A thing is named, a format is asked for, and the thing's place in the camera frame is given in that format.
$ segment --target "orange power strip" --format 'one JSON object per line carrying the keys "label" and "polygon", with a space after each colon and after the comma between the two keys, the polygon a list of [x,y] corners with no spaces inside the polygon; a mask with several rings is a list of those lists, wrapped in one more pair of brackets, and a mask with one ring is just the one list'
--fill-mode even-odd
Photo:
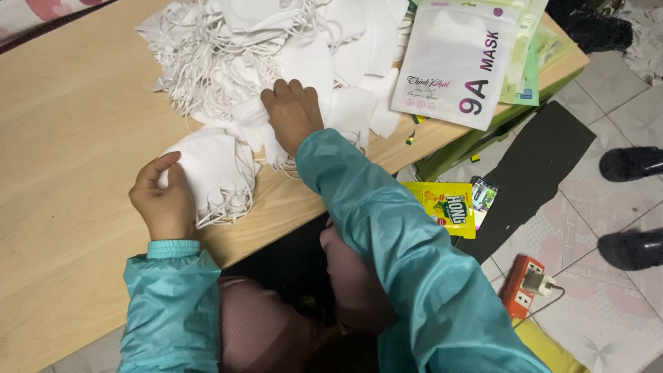
{"label": "orange power strip", "polygon": [[527,311],[534,300],[534,294],[522,288],[525,276],[528,273],[543,273],[544,269],[543,264],[528,256],[520,254],[516,258],[516,265],[513,267],[507,290],[502,297],[502,304],[507,309],[511,320],[522,320],[527,317]]}

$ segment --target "hand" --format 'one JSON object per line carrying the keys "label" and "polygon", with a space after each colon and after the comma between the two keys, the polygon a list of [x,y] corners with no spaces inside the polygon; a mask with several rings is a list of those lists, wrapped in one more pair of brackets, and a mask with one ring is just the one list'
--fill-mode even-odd
{"label": "hand", "polygon": [[[131,204],[143,217],[152,241],[185,240],[195,232],[196,206],[184,169],[177,163],[181,153],[164,154],[143,167],[129,191]],[[168,170],[168,188],[156,181]]]}
{"label": "hand", "polygon": [[313,87],[302,87],[297,79],[279,79],[274,90],[263,90],[260,99],[269,114],[276,140],[293,157],[302,141],[311,133],[323,129],[318,93]]}

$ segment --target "white plastic bag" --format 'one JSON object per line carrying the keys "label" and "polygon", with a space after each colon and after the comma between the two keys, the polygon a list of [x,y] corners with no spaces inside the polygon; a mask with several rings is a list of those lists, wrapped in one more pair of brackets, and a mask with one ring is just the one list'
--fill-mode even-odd
{"label": "white plastic bag", "polygon": [[391,109],[486,130],[517,21],[510,7],[421,1]]}

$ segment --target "teal jacket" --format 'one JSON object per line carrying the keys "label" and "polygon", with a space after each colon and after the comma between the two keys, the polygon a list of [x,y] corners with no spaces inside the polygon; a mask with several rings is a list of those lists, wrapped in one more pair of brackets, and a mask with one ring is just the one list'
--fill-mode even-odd
{"label": "teal jacket", "polygon": [[[550,372],[514,333],[477,261],[382,167],[333,129],[307,137],[296,162],[398,313],[378,338],[380,372]],[[216,372],[219,273],[191,241],[151,242],[147,256],[129,259],[119,372]]]}

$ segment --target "wooden table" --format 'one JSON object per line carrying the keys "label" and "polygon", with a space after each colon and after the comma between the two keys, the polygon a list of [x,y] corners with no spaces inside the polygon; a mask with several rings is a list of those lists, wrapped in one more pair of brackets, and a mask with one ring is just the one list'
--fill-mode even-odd
{"label": "wooden table", "polygon": [[[118,1],[0,55],[2,372],[37,371],[125,323],[125,260],[149,240],[127,191],[188,133],[151,92],[160,66],[133,30],[170,1]],[[575,49],[542,86],[587,62]],[[393,173],[468,131],[429,120],[407,146],[413,128],[403,115],[389,139],[371,138],[369,158]],[[251,213],[207,230],[204,245],[225,267],[323,211],[300,181],[264,167]]]}

